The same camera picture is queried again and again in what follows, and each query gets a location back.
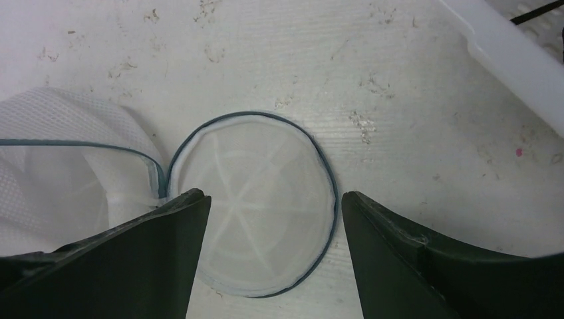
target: white plastic basket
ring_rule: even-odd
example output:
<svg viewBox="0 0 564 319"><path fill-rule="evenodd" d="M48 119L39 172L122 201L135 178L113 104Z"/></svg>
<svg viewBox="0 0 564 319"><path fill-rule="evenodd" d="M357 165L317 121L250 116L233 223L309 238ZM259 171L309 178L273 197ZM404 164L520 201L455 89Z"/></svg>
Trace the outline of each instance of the white plastic basket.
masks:
<svg viewBox="0 0 564 319"><path fill-rule="evenodd" d="M564 7L519 26L510 19L552 0L439 0L470 54L564 136Z"/></svg>

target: mesh laundry bag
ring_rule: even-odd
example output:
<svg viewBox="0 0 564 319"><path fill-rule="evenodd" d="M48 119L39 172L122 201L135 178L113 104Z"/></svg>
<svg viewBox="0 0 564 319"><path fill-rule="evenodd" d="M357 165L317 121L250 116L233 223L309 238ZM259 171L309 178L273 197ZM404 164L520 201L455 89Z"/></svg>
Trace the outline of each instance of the mesh laundry bag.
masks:
<svg viewBox="0 0 564 319"><path fill-rule="evenodd" d="M279 294L325 253L335 180L312 137L286 119L241 112L204 124L175 156L170 196L195 185L212 198L198 276L214 289Z"/></svg>
<svg viewBox="0 0 564 319"><path fill-rule="evenodd" d="M164 195L159 162L115 104L54 88L0 102L0 256L50 252L147 213Z"/></svg>

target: circular lid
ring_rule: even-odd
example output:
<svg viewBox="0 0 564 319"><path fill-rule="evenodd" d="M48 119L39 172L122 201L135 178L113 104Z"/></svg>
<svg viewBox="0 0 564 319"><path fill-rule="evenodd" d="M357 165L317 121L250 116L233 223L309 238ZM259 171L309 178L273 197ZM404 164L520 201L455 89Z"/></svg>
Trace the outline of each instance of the circular lid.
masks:
<svg viewBox="0 0 564 319"><path fill-rule="evenodd" d="M312 137L284 118L240 112L200 126L173 159L169 196L194 187L211 195L198 276L220 292L285 292L329 245L335 179Z"/></svg>

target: white table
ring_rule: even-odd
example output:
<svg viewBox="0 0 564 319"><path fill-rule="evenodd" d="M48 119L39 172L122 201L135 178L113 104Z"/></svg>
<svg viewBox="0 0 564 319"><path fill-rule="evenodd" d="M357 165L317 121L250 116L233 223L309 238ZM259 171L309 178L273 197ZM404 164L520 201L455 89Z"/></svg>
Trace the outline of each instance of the white table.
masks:
<svg viewBox="0 0 564 319"><path fill-rule="evenodd" d="M46 85L114 101L167 160L206 120L274 111L316 137L341 192L477 246L564 248L564 141L433 0L2 2L1 99ZM296 289L254 300L197 280L188 318L362 318L342 219Z"/></svg>

